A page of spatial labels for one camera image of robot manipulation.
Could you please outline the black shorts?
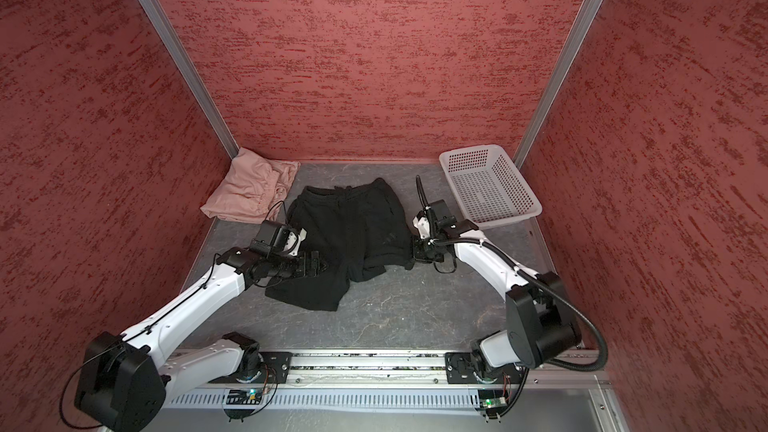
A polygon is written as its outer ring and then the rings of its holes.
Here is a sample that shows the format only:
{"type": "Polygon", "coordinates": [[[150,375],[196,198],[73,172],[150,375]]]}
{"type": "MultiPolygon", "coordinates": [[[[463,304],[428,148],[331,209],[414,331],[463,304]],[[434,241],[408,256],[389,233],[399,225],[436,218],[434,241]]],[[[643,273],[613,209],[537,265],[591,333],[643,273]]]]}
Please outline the black shorts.
{"type": "Polygon", "coordinates": [[[350,284],[366,282],[389,266],[415,265],[404,208],[382,178],[360,186],[307,186],[288,209],[288,224],[307,232],[301,249],[327,265],[311,278],[267,287],[265,296],[311,311],[336,311],[350,284]]]}

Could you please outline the pink shorts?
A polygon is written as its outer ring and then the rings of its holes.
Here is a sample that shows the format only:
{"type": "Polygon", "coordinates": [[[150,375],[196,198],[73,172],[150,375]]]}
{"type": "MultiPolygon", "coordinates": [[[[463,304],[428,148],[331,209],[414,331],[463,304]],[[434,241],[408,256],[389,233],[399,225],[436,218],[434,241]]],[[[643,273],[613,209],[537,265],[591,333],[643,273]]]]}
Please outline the pink shorts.
{"type": "Polygon", "coordinates": [[[231,222],[275,220],[299,169],[298,161],[268,159],[241,148],[200,210],[208,218],[231,222]]]}

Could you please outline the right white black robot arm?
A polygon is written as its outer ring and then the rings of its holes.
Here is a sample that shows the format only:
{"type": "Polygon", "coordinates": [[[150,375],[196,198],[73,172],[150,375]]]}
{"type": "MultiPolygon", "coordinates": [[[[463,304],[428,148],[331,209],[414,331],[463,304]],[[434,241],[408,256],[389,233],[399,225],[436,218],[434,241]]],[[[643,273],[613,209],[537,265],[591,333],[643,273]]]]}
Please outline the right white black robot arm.
{"type": "Polygon", "coordinates": [[[498,292],[505,304],[505,328],[471,345],[470,360],[479,377],[490,380],[508,366],[535,369],[579,345],[582,333],[575,313],[530,276],[559,294],[555,273],[541,274],[508,256],[469,220],[459,221],[443,200],[424,203],[413,219],[414,259],[434,266],[471,267],[498,292]]]}

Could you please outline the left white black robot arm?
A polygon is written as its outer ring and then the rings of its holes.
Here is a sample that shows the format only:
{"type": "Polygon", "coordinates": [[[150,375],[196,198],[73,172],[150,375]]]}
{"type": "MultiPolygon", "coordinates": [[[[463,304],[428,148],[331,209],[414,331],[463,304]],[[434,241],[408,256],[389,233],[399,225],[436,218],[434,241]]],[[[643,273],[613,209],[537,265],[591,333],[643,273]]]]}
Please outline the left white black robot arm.
{"type": "Polygon", "coordinates": [[[120,334],[103,332],[87,346],[74,405],[112,431],[140,431],[177,397],[227,377],[258,391],[285,383],[257,341],[230,332],[179,355],[178,346],[211,315],[263,280],[317,278],[327,269],[316,251],[262,255],[234,247],[214,257],[208,272],[143,321],[120,334]]]}

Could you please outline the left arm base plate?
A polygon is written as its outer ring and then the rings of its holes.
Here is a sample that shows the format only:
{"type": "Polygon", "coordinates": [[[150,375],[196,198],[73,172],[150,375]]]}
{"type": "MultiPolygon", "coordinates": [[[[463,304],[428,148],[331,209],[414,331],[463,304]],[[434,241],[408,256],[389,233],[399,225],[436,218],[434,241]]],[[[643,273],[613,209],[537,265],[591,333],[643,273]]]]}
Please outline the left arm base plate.
{"type": "Polygon", "coordinates": [[[233,376],[240,383],[284,384],[293,356],[286,351],[247,352],[233,376]]]}

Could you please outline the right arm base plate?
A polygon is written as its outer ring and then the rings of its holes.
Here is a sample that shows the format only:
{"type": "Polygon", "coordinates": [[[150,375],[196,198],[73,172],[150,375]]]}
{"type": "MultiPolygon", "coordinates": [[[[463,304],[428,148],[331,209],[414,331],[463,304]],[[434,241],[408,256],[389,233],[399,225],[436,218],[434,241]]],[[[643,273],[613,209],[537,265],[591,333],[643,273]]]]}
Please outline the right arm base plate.
{"type": "Polygon", "coordinates": [[[477,352],[447,352],[445,354],[446,377],[449,384],[502,385],[504,379],[519,384],[523,372],[514,364],[491,366],[477,352]]]}

